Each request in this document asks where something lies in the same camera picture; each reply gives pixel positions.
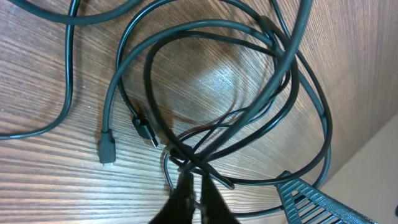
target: tangled cable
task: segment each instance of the tangled cable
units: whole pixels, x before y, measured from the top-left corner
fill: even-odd
[[[35,5],[32,5],[27,1],[21,1],[21,0],[9,0],[9,1],[13,2],[14,4],[17,4],[18,6],[24,8],[25,10],[37,16],[49,19],[51,21],[68,24],[66,32],[67,33],[66,42],[65,42],[65,65],[66,65],[67,89],[66,89],[65,102],[62,112],[52,124],[42,129],[31,131],[29,133],[18,133],[18,134],[8,134],[8,135],[2,134],[0,135],[0,139],[25,138],[33,135],[38,135],[46,131],[49,131],[50,129],[56,127],[56,125],[58,125],[60,122],[62,122],[62,120],[68,113],[70,103],[72,101],[73,25],[92,24],[115,18],[127,12],[128,10],[133,8],[137,3],[140,2],[137,0],[128,1],[124,3],[122,6],[119,6],[118,8],[113,9],[112,11],[105,12],[104,14],[88,16],[88,17],[76,17],[76,12],[80,0],[72,0],[72,3],[70,5],[70,11],[67,16],[55,14],[53,12],[48,12],[44,9],[38,8]],[[121,37],[116,56],[116,73],[111,79],[104,102],[101,140],[98,142],[100,161],[102,163],[107,163],[107,162],[114,162],[114,160],[116,159],[115,156],[116,143],[112,136],[111,129],[109,128],[109,113],[111,109],[113,95],[117,86],[119,87],[119,91],[122,95],[124,102],[126,103],[127,107],[130,109],[131,113],[133,114],[135,121],[137,121],[134,122],[133,120],[133,123],[140,136],[143,136],[144,138],[146,137],[150,138],[151,135],[154,135],[153,131],[151,131],[149,124],[147,124],[147,121],[142,119],[141,115],[135,109],[133,104],[129,101],[129,98],[124,89],[122,81],[122,76],[127,67],[130,65],[130,63],[143,50],[152,45],[152,47],[149,50],[149,53],[147,54],[146,62],[144,65],[144,84],[145,84],[147,100],[154,115],[154,118],[158,126],[162,130],[162,132],[170,141],[170,144],[172,145],[172,150],[174,151],[174,155],[166,154],[164,157],[164,171],[166,173],[167,182],[169,183],[171,189],[173,188],[172,181],[170,179],[167,168],[167,161],[169,159],[172,162],[174,162],[176,165],[178,165],[181,170],[190,171],[201,175],[209,174],[214,180],[217,180],[218,182],[222,183],[225,187],[229,189],[234,189],[235,184],[275,185],[275,184],[288,182],[290,180],[294,180],[312,170],[323,158],[325,158],[322,171],[320,172],[318,179],[313,184],[314,187],[318,187],[325,179],[326,174],[328,172],[328,168],[330,166],[330,159],[331,159],[330,142],[332,135],[332,122],[331,122],[331,114],[328,107],[328,103],[326,102],[326,98],[324,93],[322,92],[321,86],[313,70],[310,68],[308,62],[306,61],[302,53],[298,50],[299,43],[303,36],[305,25],[307,23],[310,14],[312,1],[301,0],[294,29],[292,31],[292,35],[290,35],[289,31],[286,28],[285,22],[283,20],[282,14],[280,13],[280,9],[278,7],[278,4],[276,3],[276,0],[272,0],[272,5],[275,9],[275,13],[280,22],[282,30],[280,30],[270,19],[268,19],[267,17],[261,17],[256,11],[251,9],[247,4],[239,0],[220,0],[222,2],[228,3],[230,5],[239,8],[240,10],[244,11],[249,16],[251,16],[257,22],[258,26],[261,28],[261,32],[257,31],[256,29],[253,29],[252,27],[249,27],[247,25],[238,22],[226,21],[221,19],[207,19],[207,20],[193,21],[165,29],[163,31],[158,32],[157,34],[154,34],[146,38],[146,40],[136,45],[125,56],[125,59],[123,59],[123,53],[126,43],[131,35],[132,30],[137,26],[139,21],[141,21],[143,17],[145,17],[148,13],[150,13],[154,9],[157,9],[158,7],[163,6],[164,4],[170,3],[172,1],[175,0],[158,0],[144,7],[130,21],[130,23],[126,27]],[[268,49],[252,44],[245,40],[235,39],[232,37],[226,37],[206,32],[191,31],[193,29],[202,28],[202,27],[224,27],[224,28],[239,30],[260,40],[262,43],[268,46]],[[275,71],[271,76],[271,78],[269,79],[269,81],[266,83],[265,87],[260,92],[260,94],[258,94],[258,96],[249,106],[232,111],[227,115],[224,115],[215,124],[199,128],[191,133],[188,133],[185,136],[182,136],[181,138],[178,138],[172,132],[172,130],[170,130],[170,128],[166,125],[164,119],[160,114],[160,110],[154,98],[150,76],[151,76],[152,63],[154,62],[154,57],[156,53],[163,46],[172,41],[183,38],[189,38],[189,37],[204,38],[204,39],[228,42],[232,44],[238,44],[243,47],[247,47],[249,49],[258,51],[262,54],[272,57]],[[285,49],[284,51],[282,50],[282,47],[279,45],[278,40],[282,43],[283,49]],[[308,80],[299,70],[296,57],[301,61],[302,65],[306,69],[309,77],[311,78],[315,86],[319,98],[315,93],[314,89],[309,84]],[[265,125],[263,125],[257,131],[253,132],[243,140],[233,144],[232,146],[229,146],[222,150],[218,150],[227,140],[232,138],[242,127],[258,121],[265,114],[267,114],[267,112],[274,105],[274,102],[277,99],[278,94],[282,92],[289,83],[291,83],[289,97],[285,102],[285,105],[273,118],[271,118]],[[214,168],[212,168],[212,166],[209,165],[210,161],[219,159],[233,152],[236,152],[237,150],[243,148],[244,146],[247,146],[253,141],[261,138],[263,135],[267,134],[270,130],[276,127],[285,118],[285,116],[289,113],[289,111],[293,107],[295,100],[297,99],[297,95],[299,93],[300,84],[303,86],[303,89],[306,91],[307,95],[310,97],[313,104],[315,105],[315,108],[321,120],[324,137],[325,137],[320,152],[315,156],[315,158],[312,159],[312,161],[309,164],[307,164],[305,167],[301,168],[297,172],[294,172],[293,174],[290,174],[288,176],[275,178],[275,179],[266,179],[266,180],[247,180],[247,179],[239,179],[236,177],[223,176],[219,174]],[[233,123],[225,122],[228,118],[230,118],[234,114],[238,114],[239,116],[236,120],[234,120]],[[196,153],[199,147],[218,128],[223,128],[224,131],[215,140],[213,140],[206,147],[204,147],[199,153]],[[202,137],[198,141],[198,143],[195,146],[191,147],[183,143],[187,139],[192,138],[193,136],[196,136],[197,134],[204,132],[207,133],[205,134],[204,137]],[[277,212],[282,209],[283,209],[282,206],[279,206],[257,212],[234,213],[234,215],[236,217],[253,217],[257,215],[265,215],[268,213]]]

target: white wall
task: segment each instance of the white wall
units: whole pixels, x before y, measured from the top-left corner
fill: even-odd
[[[398,114],[321,191],[379,223],[397,224]]]

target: wood grain surface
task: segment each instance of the wood grain surface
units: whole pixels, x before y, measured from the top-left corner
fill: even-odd
[[[124,1],[83,1],[79,14],[104,12]],[[67,0],[32,2],[62,13],[67,13],[69,5]],[[168,197],[160,168],[165,139],[158,149],[144,144],[118,93],[111,114],[117,162],[103,167],[96,151],[119,39],[130,19],[148,2],[113,21],[76,27],[70,114],[59,127],[41,136],[0,142],[0,222],[147,223],[163,206]],[[276,21],[268,1],[245,2]],[[291,30],[299,2],[279,2]],[[5,0],[0,6],[0,132],[45,126],[56,118],[64,98],[65,25],[35,17]],[[333,116],[329,176],[398,111],[397,10],[395,0],[313,3],[300,49],[322,84]],[[242,11],[225,3],[181,0],[144,18],[128,49],[167,27],[206,18],[256,27]],[[256,42],[227,29],[204,30]],[[144,57],[140,55],[131,64],[124,80],[131,99],[145,111]],[[252,50],[212,40],[172,42],[160,50],[152,69],[162,114],[180,134],[248,105],[272,72],[269,62]],[[287,94],[283,92],[270,115],[245,127],[228,144],[264,124]],[[230,176],[273,178],[284,170],[303,167],[322,142],[315,108],[301,88],[295,106],[277,128],[213,165]],[[170,170],[175,181],[175,166],[170,165]],[[304,179],[313,182],[319,171],[317,167]],[[199,192],[199,181],[196,185]],[[237,186],[234,191],[220,187],[220,191],[234,212],[280,204],[274,187]],[[282,222],[269,217],[241,221]]]

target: wooden floor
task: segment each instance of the wooden floor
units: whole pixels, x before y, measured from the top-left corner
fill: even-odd
[[[80,14],[95,14],[125,0],[83,1]],[[32,1],[66,13],[69,1]],[[38,137],[0,142],[0,222],[147,223],[167,199],[160,168],[166,143],[153,149],[135,132],[128,109],[115,94],[111,127],[117,162],[103,167],[96,142],[104,96],[114,73],[119,38],[133,15],[148,2],[113,21],[76,27],[74,99],[66,120]],[[276,21],[268,1],[247,1]],[[298,1],[280,1],[292,28]],[[8,1],[0,3],[0,132],[45,126],[60,111],[64,97],[65,25],[39,19]],[[300,49],[326,93],[333,116],[333,175],[398,112],[398,1],[314,1]],[[222,18],[254,25],[240,10],[215,0],[181,0],[149,14],[134,31],[128,49],[151,34],[182,22]],[[249,39],[226,29],[206,29]],[[124,76],[132,100],[147,109],[142,81],[145,55]],[[212,40],[184,39],[165,46],[155,58],[154,90],[163,115],[179,134],[241,108],[269,78],[270,59],[242,47]],[[244,128],[228,144],[253,132]],[[323,134],[315,108],[300,89],[296,105],[259,141],[214,162],[222,173],[268,179],[296,171],[319,151]],[[172,178],[177,171],[170,165]],[[304,177],[312,182],[317,167]],[[280,204],[274,187],[220,187],[234,212]],[[267,218],[243,223],[276,223]]]

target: wooden table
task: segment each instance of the wooden table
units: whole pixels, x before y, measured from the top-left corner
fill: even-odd
[[[66,13],[69,1],[32,1]],[[83,1],[80,14],[104,12],[120,1]],[[70,114],[41,136],[0,142],[0,222],[147,223],[163,206],[168,191],[161,169],[162,150],[142,142],[119,93],[111,127],[117,162],[103,167],[96,142],[104,97],[114,73],[119,38],[134,14],[150,1],[113,21],[75,29],[74,96]],[[276,21],[268,1],[247,1]],[[0,3],[0,131],[31,130],[51,122],[64,97],[65,25],[35,17],[8,1]],[[298,1],[280,1],[291,29]],[[315,1],[300,49],[319,78],[333,115],[333,175],[398,111],[398,2]],[[183,22],[231,19],[254,26],[239,9],[215,0],[183,0],[162,6],[138,25],[128,49],[151,34]],[[205,29],[251,40],[227,29]],[[127,93],[147,110],[142,81],[145,55],[124,76]],[[269,58],[212,40],[184,39],[165,46],[152,69],[162,114],[179,134],[250,103],[272,71]],[[245,127],[228,144],[264,124]],[[300,89],[290,114],[267,136],[213,165],[236,177],[268,179],[295,171],[319,151],[323,134],[315,108]],[[178,172],[170,165],[171,176]],[[320,168],[304,177],[312,182]],[[199,178],[197,190],[200,190]],[[280,204],[274,187],[220,187],[234,212]],[[243,223],[283,223],[270,218]]]

